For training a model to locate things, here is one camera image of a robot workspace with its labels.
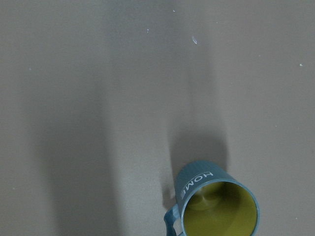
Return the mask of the blue cup yellow inside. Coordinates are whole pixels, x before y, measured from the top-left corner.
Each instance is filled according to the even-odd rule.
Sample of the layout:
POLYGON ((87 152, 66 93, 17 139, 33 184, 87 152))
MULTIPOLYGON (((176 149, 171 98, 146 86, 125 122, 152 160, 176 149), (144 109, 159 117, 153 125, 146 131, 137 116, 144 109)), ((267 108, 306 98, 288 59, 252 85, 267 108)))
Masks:
POLYGON ((176 204, 164 216, 166 235, 253 236, 260 210, 254 194, 224 169, 210 161, 184 166, 175 180, 176 204))

